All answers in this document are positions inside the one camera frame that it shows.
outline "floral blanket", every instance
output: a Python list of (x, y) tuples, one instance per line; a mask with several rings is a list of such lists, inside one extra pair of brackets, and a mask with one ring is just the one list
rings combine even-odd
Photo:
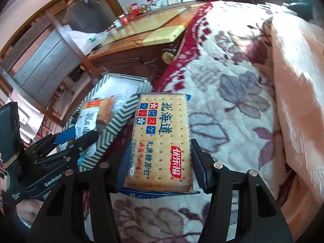
[[(191, 137), (231, 170), (257, 170), (283, 205), (292, 170), (276, 112), (271, 19), (270, 10), (253, 4), (203, 5), (155, 90), (190, 94)], [(119, 144), (131, 136), (132, 123)], [(200, 190), (196, 181), (194, 189)], [(185, 243), (198, 241), (210, 195), (111, 199), (123, 242)], [(237, 210), (233, 193), (228, 239), (235, 235)]]

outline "flower icon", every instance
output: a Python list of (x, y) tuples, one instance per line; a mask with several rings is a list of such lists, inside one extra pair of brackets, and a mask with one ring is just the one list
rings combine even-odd
[(137, 124), (145, 124), (145, 118), (137, 118)]
[(156, 109), (158, 107), (157, 103), (151, 103), (150, 104), (150, 109)]

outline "blue square label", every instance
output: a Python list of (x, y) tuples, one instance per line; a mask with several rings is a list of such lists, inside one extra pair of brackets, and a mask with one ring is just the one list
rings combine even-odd
[(148, 111), (148, 115), (149, 115), (150, 117), (156, 117), (157, 114), (158, 114), (158, 110), (156, 110), (156, 109), (150, 109), (150, 110)]
[(155, 126), (146, 126), (146, 134), (155, 134)]
[(136, 124), (144, 125), (145, 124), (145, 120), (146, 120), (146, 118), (138, 117), (137, 120), (136, 120)]
[(148, 108), (148, 103), (141, 103), (140, 104), (140, 109), (147, 109)]

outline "striped basket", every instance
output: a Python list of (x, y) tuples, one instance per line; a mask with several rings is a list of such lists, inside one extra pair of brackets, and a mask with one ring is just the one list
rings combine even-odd
[[(142, 82), (138, 87), (138, 92), (130, 97), (130, 99), (125, 103), (125, 105), (115, 114), (115, 116), (110, 120), (108, 125), (103, 130), (102, 134), (99, 135), (97, 141), (97, 151), (93, 156), (87, 156), (84, 158), (79, 171), (91, 170), (99, 162), (109, 145), (112, 143), (117, 134), (122, 130), (127, 121), (132, 117), (136, 110), (138, 97), (137, 94), (141, 92), (151, 92), (152, 85), (146, 78), (120, 75), (120, 74), (107, 74), (105, 75), (99, 83), (91, 90), (91, 92), (85, 97), (81, 102), (79, 107), (75, 112), (80, 112), (81, 106), (84, 102), (90, 100), (92, 96), (101, 88), (101, 86), (110, 78), (119, 78), (119, 79), (129, 79), (134, 81)], [(72, 127), (72, 117), (69, 119), (68, 123), (64, 126), (63, 131)]]

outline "metal screw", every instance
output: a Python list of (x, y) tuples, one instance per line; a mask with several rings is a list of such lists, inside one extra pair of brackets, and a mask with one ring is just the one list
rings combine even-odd
[(70, 176), (73, 174), (73, 170), (72, 169), (67, 169), (64, 173), (66, 176)]
[(252, 175), (252, 176), (257, 176), (257, 175), (258, 175), (258, 173), (257, 173), (256, 170), (249, 170), (248, 173), (249, 173), (250, 175)]
[(221, 169), (221, 168), (223, 168), (223, 164), (221, 164), (221, 163), (214, 163), (214, 167), (217, 168), (217, 169)]
[(104, 169), (104, 168), (107, 168), (109, 166), (109, 163), (102, 162), (99, 166), (100, 166), (100, 168)]

